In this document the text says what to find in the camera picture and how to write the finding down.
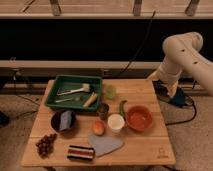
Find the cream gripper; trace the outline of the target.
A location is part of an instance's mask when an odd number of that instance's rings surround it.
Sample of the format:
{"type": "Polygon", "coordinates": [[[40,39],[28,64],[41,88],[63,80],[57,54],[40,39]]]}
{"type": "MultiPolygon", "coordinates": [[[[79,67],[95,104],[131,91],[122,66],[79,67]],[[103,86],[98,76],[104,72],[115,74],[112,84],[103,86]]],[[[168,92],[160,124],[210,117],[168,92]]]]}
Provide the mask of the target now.
{"type": "Polygon", "coordinates": [[[150,74],[147,79],[150,81],[162,81],[167,88],[167,94],[170,97],[174,97],[177,91],[179,77],[179,73],[171,74],[161,70],[156,70],[152,74],[150,74]]]}

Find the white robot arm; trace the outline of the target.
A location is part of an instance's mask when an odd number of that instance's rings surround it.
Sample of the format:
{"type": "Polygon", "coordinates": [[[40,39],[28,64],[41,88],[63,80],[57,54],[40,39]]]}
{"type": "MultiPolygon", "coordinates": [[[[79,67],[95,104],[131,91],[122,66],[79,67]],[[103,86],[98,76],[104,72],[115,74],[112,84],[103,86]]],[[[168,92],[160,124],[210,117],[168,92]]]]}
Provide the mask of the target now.
{"type": "Polygon", "coordinates": [[[150,81],[162,81],[168,95],[174,97],[183,70],[188,72],[211,96],[213,96],[213,62],[199,51],[203,37],[198,32],[188,32],[167,37],[162,44],[165,57],[159,67],[150,74],[150,81]]]}

